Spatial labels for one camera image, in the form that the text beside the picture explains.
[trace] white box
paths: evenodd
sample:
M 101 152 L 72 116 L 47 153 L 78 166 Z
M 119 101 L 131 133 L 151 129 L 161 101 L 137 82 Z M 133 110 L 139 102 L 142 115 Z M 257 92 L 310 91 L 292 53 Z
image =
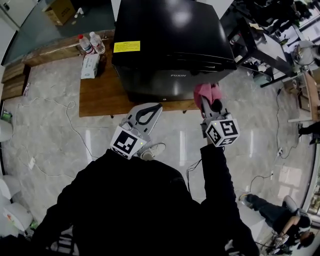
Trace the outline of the white box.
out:
M 240 136 L 237 119 L 211 121 L 205 133 L 216 147 L 231 145 Z
M 142 138 L 132 134 L 130 131 L 117 126 L 112 137 L 111 149 L 130 160 L 147 142 Z
M 95 78 L 100 60 L 99 54 L 86 55 L 83 60 L 81 79 Z

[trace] pink cloth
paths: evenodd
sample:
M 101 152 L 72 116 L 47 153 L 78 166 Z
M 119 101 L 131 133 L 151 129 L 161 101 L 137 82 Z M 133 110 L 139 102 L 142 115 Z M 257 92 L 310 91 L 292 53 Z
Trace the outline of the pink cloth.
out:
M 220 91 L 218 84 L 212 85 L 212 88 L 211 88 L 210 83 L 203 83 L 203 84 L 198 84 L 195 87 L 193 96 L 194 96 L 195 104 L 201 110 L 201 104 L 202 104 L 201 96 L 206 97 L 209 100 L 210 105 L 212 105 L 212 103 L 214 103 L 215 100 L 220 100 L 222 98 L 222 93 Z

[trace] brand logo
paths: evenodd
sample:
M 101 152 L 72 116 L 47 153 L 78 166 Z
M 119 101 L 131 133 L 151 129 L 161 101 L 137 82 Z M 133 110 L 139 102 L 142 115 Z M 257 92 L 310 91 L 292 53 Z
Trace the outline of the brand logo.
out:
M 186 77 L 187 75 L 186 75 L 186 74 L 172 74 L 171 76 L 172 76 L 172 77 L 176 77 L 176 78 L 184 78 L 184 77 Z

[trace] black desk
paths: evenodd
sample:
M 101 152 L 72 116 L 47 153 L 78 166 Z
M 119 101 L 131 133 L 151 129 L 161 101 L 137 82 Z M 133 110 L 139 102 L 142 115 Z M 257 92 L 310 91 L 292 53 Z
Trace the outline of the black desk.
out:
M 292 65 L 287 62 L 282 46 L 275 39 L 266 35 L 263 30 L 251 27 L 245 18 L 241 18 L 237 21 L 237 27 L 228 36 L 228 40 L 230 41 L 237 34 L 241 34 L 241 36 L 236 43 L 232 45 L 233 55 L 237 61 L 236 65 L 237 67 L 242 66 L 269 76 L 270 81 L 262 84 L 262 88 L 287 77 L 297 75 Z M 268 64 L 271 68 L 268 68 L 266 71 L 259 71 L 256 66 L 245 63 L 249 58 L 255 58 Z M 274 74 L 278 71 L 284 75 L 275 77 Z

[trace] black jacket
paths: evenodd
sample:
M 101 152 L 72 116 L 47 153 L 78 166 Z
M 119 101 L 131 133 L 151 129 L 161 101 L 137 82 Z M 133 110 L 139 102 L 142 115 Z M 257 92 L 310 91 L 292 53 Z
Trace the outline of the black jacket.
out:
M 35 231 L 33 245 L 49 247 L 73 225 L 80 255 L 195 250 L 223 256 L 233 239 L 243 254 L 258 256 L 251 231 L 240 220 L 222 149 L 205 146 L 201 157 L 206 199 L 199 204 L 177 170 L 107 150 L 63 189 Z

